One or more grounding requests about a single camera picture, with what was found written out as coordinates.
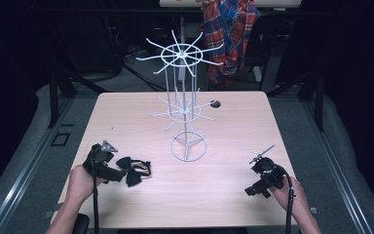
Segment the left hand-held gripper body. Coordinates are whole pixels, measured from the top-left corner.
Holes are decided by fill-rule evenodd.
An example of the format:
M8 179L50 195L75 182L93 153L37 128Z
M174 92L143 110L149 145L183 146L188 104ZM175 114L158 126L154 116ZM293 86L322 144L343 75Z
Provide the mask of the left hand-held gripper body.
M108 163L114 157L115 152L117 152L117 149L107 140L104 140L102 144L94 144L83 163L84 169L92 177L103 179L113 177L111 174L112 168L108 166Z

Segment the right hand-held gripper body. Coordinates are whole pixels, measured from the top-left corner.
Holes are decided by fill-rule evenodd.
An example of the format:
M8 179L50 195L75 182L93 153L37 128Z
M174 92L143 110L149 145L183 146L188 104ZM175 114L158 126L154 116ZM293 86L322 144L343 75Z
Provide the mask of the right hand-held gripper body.
M285 170L277 165L272 159L264 156L264 154L272 148L273 146L270 146L250 161L250 164L253 164L251 169L255 173L260 174L260 179L256 182L263 185L263 190L267 190L272 186L278 189L283 188L283 175Z

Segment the black bow tie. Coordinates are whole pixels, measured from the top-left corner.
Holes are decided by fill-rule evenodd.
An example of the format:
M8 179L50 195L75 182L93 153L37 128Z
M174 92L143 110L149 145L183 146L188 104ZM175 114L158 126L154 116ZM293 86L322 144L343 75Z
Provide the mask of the black bow tie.
M126 184L128 187L138 185L143 176L151 175L151 163L149 161L134 160L131 157L124 157L116 162L116 165L127 171Z

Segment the white wire display rack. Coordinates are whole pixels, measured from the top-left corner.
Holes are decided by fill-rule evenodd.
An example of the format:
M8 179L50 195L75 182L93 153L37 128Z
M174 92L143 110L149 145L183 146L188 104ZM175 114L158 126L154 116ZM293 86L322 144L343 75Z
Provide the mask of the white wire display rack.
M195 162L206 155L206 138L194 129L194 122L200 118L212 121L206 117L202 110L204 107L216 104L216 100L199 103L198 97L201 89L198 87L198 65L201 63L221 65L205 58L208 52L220 49L201 49L197 43L202 38L202 33L192 43L179 41L174 32L171 33L173 42L163 46L149 38L146 41L160 49L156 56L137 58L140 61L159 59L162 67L153 72L154 75L164 74L166 81L166 97L158 99L167 105L167 110L157 113L157 116L168 116L170 124L167 131L174 125L181 125L182 131L172 137L169 145L171 154L182 162Z

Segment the person's left hand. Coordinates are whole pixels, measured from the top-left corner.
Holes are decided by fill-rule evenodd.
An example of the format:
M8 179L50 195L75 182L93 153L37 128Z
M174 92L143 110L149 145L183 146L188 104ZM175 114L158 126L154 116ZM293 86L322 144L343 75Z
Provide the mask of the person's left hand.
M93 194L94 186L99 186L105 179L93 177L82 165L75 166L69 173L67 194L64 205L70 209L79 209L82 204Z

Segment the black metal stand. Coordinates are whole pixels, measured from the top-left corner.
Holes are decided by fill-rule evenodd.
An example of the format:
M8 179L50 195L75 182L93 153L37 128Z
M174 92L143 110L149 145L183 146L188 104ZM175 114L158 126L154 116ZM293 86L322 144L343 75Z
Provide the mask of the black metal stand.
M59 118L58 108L58 91L61 91L66 98L75 98L77 91L75 90L72 82L78 82L85 87L97 92L98 94L107 93L107 90L99 87L95 83L87 80L83 76L73 72L70 69L57 68L52 72L49 89L50 89L50 108L51 120L49 129L52 128Z
M301 84L302 88L298 93L298 98L300 101L309 101L314 98L315 108L314 108L314 121L318 129L323 132L322 124L322 114L323 114L323 101L324 101L324 79L320 72L309 71L299 77L291 79L285 82L283 85L279 85L277 88L267 93L268 97L275 97L282 92L290 89L296 84Z

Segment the red blue plaid shirt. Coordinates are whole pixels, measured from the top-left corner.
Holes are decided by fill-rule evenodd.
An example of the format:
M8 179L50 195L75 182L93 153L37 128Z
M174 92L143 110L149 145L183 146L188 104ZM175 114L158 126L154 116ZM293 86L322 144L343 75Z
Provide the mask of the red blue plaid shirt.
M253 0L201 0L203 34L208 58L215 62L207 69L211 90L229 86L243 67L246 47L260 13Z

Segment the aluminium floor rail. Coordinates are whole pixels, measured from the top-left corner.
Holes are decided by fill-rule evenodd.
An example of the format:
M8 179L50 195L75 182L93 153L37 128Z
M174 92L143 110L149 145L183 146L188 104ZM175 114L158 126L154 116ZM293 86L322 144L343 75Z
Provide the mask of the aluminium floor rail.
M59 119L47 125L42 103L31 128L0 178L0 234L44 234L77 149L80 121L75 99L61 102Z
M374 234L367 218L364 215L362 208L359 205L358 199L351 189L347 178L342 171L342 168L339 164L338 159L334 153L334 150L328 141L327 135L325 132L321 131L315 120L315 111L314 108L308 102L301 102L301 105L304 109L304 112L309 119L315 135L317 136L321 148L324 151L324 158L327 164L327 168L330 171L333 181L335 182L339 193L342 197L342 200L345 204L345 207L353 221L355 229L358 234Z

